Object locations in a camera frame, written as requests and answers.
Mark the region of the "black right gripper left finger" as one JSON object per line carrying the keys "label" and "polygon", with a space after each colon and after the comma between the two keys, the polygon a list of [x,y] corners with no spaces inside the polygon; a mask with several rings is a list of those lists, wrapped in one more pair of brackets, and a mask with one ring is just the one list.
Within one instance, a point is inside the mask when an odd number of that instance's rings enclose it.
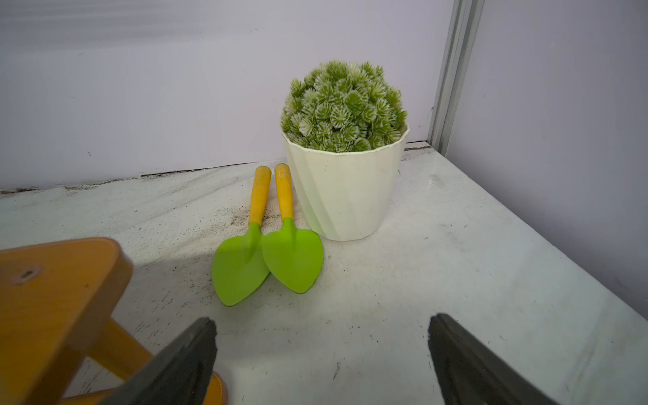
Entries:
{"label": "black right gripper left finger", "polygon": [[197,319],[103,404],[202,404],[218,352],[217,328]]}

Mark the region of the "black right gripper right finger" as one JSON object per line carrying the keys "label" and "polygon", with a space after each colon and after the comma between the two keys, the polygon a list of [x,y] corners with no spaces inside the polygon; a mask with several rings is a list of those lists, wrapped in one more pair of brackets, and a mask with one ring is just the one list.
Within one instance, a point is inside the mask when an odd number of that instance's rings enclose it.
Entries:
{"label": "black right gripper right finger", "polygon": [[445,313],[430,318],[428,346],[447,404],[554,404]]}

